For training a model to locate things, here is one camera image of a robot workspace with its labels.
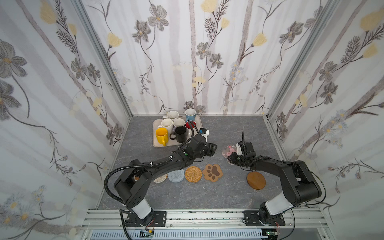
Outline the brown wooden round coaster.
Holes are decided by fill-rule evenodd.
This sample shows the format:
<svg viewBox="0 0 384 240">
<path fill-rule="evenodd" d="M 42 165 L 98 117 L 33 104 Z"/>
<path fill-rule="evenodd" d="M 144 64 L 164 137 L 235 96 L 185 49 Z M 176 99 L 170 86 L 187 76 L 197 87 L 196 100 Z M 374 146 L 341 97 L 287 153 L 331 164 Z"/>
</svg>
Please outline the brown wooden round coaster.
<svg viewBox="0 0 384 240">
<path fill-rule="evenodd" d="M 266 186 L 266 179 L 259 172 L 250 172 L 247 174 L 247 183 L 251 188 L 261 190 Z"/>
</svg>

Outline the brown paw-shaped coaster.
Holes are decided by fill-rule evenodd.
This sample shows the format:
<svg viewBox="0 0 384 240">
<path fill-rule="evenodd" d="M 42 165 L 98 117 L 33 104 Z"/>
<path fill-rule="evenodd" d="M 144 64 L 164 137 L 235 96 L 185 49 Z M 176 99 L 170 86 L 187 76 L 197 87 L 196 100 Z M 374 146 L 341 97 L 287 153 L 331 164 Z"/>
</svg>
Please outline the brown paw-shaped coaster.
<svg viewBox="0 0 384 240">
<path fill-rule="evenodd" d="M 203 170 L 204 179 L 212 183 L 217 182 L 223 175 L 220 166 L 217 164 L 208 164 Z"/>
</svg>

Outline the blue-grey round knitted coaster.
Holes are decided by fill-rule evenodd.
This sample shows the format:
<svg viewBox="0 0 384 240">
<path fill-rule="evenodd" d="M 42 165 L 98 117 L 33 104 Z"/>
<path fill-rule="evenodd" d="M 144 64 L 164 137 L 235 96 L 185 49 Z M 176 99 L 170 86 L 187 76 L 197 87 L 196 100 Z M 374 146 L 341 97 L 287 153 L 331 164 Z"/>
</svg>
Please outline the blue-grey round knitted coaster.
<svg viewBox="0 0 384 240">
<path fill-rule="evenodd" d="M 184 170 L 177 170 L 172 171 L 168 173 L 168 179 L 172 183 L 179 183 L 185 178 L 185 171 Z"/>
</svg>

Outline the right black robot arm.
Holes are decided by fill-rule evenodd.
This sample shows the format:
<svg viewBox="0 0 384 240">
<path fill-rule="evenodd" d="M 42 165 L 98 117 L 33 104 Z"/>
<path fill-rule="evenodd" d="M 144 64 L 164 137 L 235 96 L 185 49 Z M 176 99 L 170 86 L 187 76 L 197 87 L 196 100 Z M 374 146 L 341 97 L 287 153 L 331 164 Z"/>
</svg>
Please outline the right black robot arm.
<svg viewBox="0 0 384 240">
<path fill-rule="evenodd" d="M 237 147 L 238 151 L 228 157 L 231 164 L 251 171 L 266 172 L 280 179 L 282 192 L 260 205 L 258 219 L 261 224 L 270 225 L 287 210 L 322 196 L 314 174 L 303 161 L 283 162 L 258 156 L 253 144 L 245 141 L 245 133 L 242 133 L 242 140 Z"/>
</svg>

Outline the pink flower coaster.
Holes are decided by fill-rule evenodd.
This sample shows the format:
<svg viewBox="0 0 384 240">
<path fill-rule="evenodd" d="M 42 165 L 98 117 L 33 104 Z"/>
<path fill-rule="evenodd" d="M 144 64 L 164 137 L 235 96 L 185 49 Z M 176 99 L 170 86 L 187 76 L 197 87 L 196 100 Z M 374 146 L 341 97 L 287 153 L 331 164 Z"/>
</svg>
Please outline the pink flower coaster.
<svg viewBox="0 0 384 240">
<path fill-rule="evenodd" d="M 224 158 L 228 158 L 232 153 L 237 152 L 237 147 L 234 145 L 228 145 L 225 150 L 222 151 L 222 155 Z"/>
</svg>

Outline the white woven round coaster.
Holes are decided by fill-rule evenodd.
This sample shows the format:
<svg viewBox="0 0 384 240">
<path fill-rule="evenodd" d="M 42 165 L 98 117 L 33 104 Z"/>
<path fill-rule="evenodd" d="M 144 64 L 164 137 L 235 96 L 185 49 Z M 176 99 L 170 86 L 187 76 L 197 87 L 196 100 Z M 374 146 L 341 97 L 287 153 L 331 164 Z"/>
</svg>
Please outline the white woven round coaster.
<svg viewBox="0 0 384 240">
<path fill-rule="evenodd" d="M 159 184 L 159 183 L 164 182 L 167 178 L 168 178 L 168 175 L 165 174 L 165 175 L 162 175 L 162 176 L 154 179 L 153 182 L 156 183 L 156 184 Z"/>
</svg>

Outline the yellow mug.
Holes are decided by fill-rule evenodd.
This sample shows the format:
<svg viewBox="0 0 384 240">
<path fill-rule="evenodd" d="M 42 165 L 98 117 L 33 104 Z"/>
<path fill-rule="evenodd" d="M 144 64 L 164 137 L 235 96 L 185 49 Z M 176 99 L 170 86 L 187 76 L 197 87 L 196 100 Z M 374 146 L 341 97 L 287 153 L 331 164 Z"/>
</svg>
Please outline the yellow mug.
<svg viewBox="0 0 384 240">
<path fill-rule="evenodd" d="M 163 147 L 166 147 L 167 143 L 169 142 L 169 136 L 168 136 L 167 130 L 165 128 L 159 128 L 159 129 L 157 128 L 155 131 L 155 135 L 158 143 Z"/>
</svg>

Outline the white mug red inside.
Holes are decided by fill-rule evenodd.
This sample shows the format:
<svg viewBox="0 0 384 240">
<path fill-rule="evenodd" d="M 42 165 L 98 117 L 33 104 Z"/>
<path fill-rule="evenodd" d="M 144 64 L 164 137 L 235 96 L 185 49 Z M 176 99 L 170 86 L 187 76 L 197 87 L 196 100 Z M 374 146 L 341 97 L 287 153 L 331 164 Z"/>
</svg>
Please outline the white mug red inside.
<svg viewBox="0 0 384 240">
<path fill-rule="evenodd" d="M 195 135 L 195 127 L 196 127 L 196 122 L 195 121 L 187 121 L 185 124 L 185 127 L 187 129 L 187 134 L 189 137 L 193 137 Z"/>
</svg>

